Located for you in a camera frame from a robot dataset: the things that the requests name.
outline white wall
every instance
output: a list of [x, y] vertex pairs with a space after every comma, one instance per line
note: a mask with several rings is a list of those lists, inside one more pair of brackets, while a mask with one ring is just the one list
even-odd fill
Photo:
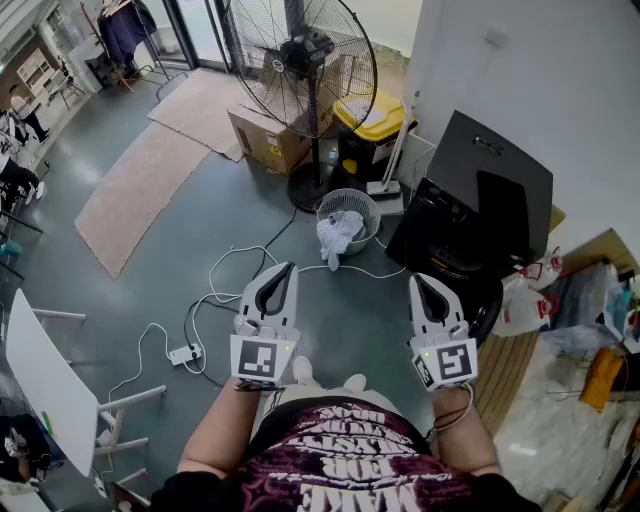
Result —
[[0, 13], [0, 46], [7, 48], [30, 28], [43, 0], [13, 0]]
[[411, 56], [422, 0], [345, 0], [369, 39]]
[[[485, 42], [490, 29], [504, 34], [501, 48]], [[613, 227], [640, 257], [640, 13], [630, 0], [424, 0], [413, 56], [407, 93], [421, 91], [421, 136], [437, 142], [453, 110], [465, 112], [553, 173], [568, 217], [550, 245], [569, 250]]]

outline white table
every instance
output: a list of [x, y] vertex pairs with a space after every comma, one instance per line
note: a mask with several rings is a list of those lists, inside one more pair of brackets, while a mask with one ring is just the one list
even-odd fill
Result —
[[[80, 473], [89, 476], [95, 455], [147, 444], [148, 438], [118, 443], [124, 407], [160, 395], [166, 391], [166, 386], [100, 405], [58, 352], [36, 314], [45, 319], [53, 317], [81, 321], [84, 321], [85, 315], [32, 309], [22, 290], [18, 289], [7, 331], [9, 366], [34, 413], [52, 432], [53, 439], [69, 461]], [[115, 417], [110, 410], [117, 411]], [[98, 415], [111, 427], [109, 445], [99, 448], [96, 447]]]

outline power strip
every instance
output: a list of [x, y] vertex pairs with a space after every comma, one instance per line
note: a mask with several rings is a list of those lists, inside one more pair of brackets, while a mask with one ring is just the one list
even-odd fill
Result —
[[173, 366], [188, 363], [189, 361], [200, 359], [201, 357], [202, 347], [200, 345], [193, 345], [193, 349], [189, 348], [187, 345], [182, 348], [178, 348], [173, 352], [169, 352], [169, 359], [171, 359]]

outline chair leg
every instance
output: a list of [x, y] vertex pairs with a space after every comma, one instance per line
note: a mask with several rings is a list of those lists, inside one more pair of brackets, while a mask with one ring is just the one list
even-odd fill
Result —
[[15, 220], [18, 224], [22, 224], [23, 226], [27, 226], [28, 228], [31, 228], [31, 229], [33, 229], [34, 231], [37, 231], [40, 234], [44, 233], [44, 231], [42, 231], [39, 227], [34, 226], [33, 224], [30, 224], [29, 222], [26, 222], [24, 220], [19, 219], [18, 217], [16, 217], [15, 215], [9, 213], [6, 210], [0, 210], [0, 216], [2, 216], [2, 215], [6, 215], [10, 219]]

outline person's leg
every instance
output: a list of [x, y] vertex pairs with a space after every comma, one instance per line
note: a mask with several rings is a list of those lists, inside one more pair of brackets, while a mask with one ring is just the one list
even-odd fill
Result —
[[313, 398], [326, 395], [326, 390], [313, 378], [311, 361], [304, 356], [298, 356], [293, 361], [293, 378], [297, 384], [288, 384], [282, 391], [271, 393], [263, 409], [263, 417], [278, 405], [301, 398]]
[[24, 191], [29, 194], [27, 203], [31, 201], [30, 198], [34, 193], [37, 192], [42, 196], [40, 191], [44, 191], [44, 184], [40, 182], [38, 177], [29, 169], [20, 167], [17, 163], [11, 160], [11, 158], [9, 158], [4, 170], [0, 173], [0, 181], [4, 181], [10, 187], [22, 187]]
[[35, 112], [31, 112], [31, 114], [25, 117], [23, 121], [33, 128], [33, 131], [36, 132], [36, 137], [38, 137], [40, 142], [43, 142], [44, 139], [47, 138], [49, 130], [44, 131], [42, 129], [42, 126], [40, 126], [40, 120], [38, 119], [38, 116], [36, 116]]

